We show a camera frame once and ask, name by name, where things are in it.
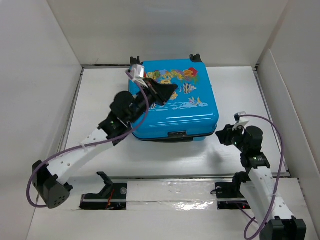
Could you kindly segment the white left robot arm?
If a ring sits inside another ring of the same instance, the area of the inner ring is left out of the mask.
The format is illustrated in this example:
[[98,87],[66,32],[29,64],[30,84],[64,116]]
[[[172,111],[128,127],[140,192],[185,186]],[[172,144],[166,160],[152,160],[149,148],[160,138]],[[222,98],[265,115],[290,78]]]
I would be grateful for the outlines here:
[[116,146],[137,130],[132,125],[142,125],[151,105],[165,105],[178,88],[176,84],[161,84],[151,78],[141,79],[135,84],[139,92],[119,92],[110,105],[107,118],[85,140],[32,165],[26,189],[27,201],[31,206],[40,207],[31,199],[31,187],[36,189],[44,201],[42,208],[54,209],[63,204],[73,189],[68,184],[70,177],[96,156]]

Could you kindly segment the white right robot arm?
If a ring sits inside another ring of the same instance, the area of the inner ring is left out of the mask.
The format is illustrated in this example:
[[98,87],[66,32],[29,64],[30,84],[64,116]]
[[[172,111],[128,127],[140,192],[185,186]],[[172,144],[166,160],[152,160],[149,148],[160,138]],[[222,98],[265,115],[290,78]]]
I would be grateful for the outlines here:
[[244,171],[232,178],[231,192],[243,197],[257,221],[261,240],[303,240],[307,226],[298,219],[278,193],[279,182],[273,178],[271,165],[262,152],[263,131],[256,126],[227,124],[217,131],[219,142],[240,151]]

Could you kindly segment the blue hard-shell suitcase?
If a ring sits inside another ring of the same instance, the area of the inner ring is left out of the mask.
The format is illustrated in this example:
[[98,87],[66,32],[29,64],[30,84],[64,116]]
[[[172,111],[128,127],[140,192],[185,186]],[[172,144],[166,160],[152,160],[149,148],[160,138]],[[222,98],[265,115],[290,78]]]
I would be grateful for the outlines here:
[[219,111],[200,54],[191,54],[185,59],[144,61],[141,65],[145,77],[178,87],[165,105],[151,104],[147,118],[133,132],[138,140],[163,143],[202,141],[215,132]]

